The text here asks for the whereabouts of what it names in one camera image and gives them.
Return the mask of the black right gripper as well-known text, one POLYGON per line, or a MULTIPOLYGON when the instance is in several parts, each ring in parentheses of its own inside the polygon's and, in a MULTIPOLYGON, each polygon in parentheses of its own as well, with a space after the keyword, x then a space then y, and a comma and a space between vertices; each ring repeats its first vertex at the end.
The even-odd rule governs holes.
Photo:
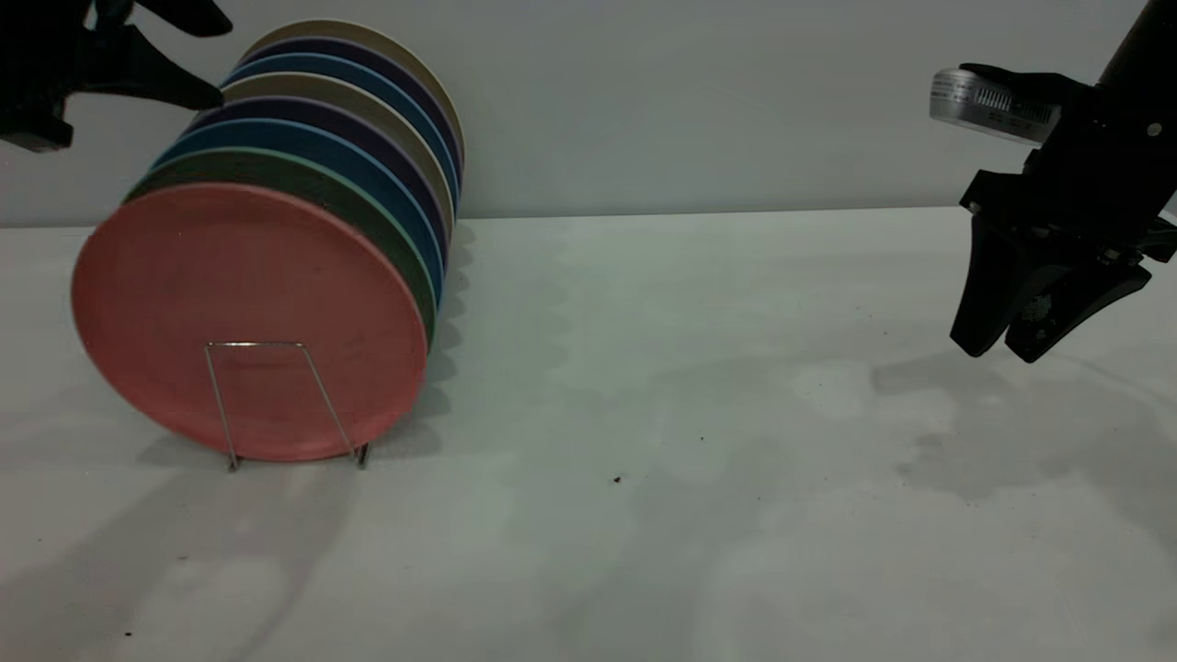
POLYGON ((1173 194, 1173 95, 1082 82, 1012 82, 1005 92, 1009 107, 985 110, 985 119, 1039 133, 1020 172, 982 168, 962 197, 975 218, 950 337, 980 357, 1006 332, 1006 347, 1035 363, 1152 274, 1093 262, 1046 283, 1038 241, 1018 229, 1173 259, 1173 223, 1161 218, 1173 194))

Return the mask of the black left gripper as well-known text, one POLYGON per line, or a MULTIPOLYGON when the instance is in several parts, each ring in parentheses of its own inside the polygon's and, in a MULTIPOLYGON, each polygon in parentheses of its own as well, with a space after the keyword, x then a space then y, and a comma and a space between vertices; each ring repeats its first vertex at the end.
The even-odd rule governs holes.
POLYGON ((222 90, 172 62, 131 13, 142 7, 197 38, 230 34, 215 1, 94 1, 97 29, 86 29, 89 1, 1 4, 1 138, 34 154, 68 148, 64 121, 72 94, 134 97, 177 108, 212 110, 222 90))

